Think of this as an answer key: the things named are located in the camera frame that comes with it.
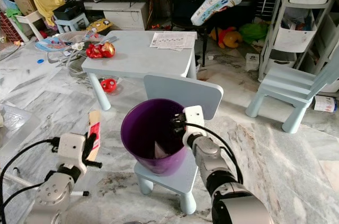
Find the floor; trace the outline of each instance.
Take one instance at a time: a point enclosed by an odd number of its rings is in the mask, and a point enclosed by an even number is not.
[[[201,54],[202,42],[195,46]],[[198,77],[220,85],[224,96],[216,117],[206,123],[231,145],[244,175],[244,185],[267,207],[274,223],[325,224],[339,219],[339,129],[338,114],[306,113],[295,135],[281,130],[292,106],[267,97],[259,117],[244,111],[259,83],[257,72],[244,71],[244,54],[254,52],[243,45],[221,50],[209,40],[207,56],[213,56]],[[45,59],[37,64],[38,59]],[[194,185],[195,214],[183,214],[179,196],[155,186],[143,196],[133,174],[135,159],[124,149],[120,126],[127,112],[146,99],[142,81],[119,79],[118,91],[109,95],[112,108],[102,112],[102,145],[97,161],[102,169],[88,168],[76,184],[90,190],[89,198],[72,199],[67,223],[211,223],[210,197],[200,177]],[[72,78],[65,68],[49,64],[46,54],[33,44],[0,62],[2,104],[32,112],[40,119],[36,129],[18,150],[35,141],[65,132],[84,133],[90,110],[99,105],[86,78]],[[55,169],[50,146],[41,146],[16,161],[23,178],[41,182]],[[5,197],[19,189],[6,183]],[[7,222],[14,223],[30,202],[32,192],[18,196],[6,208]]]

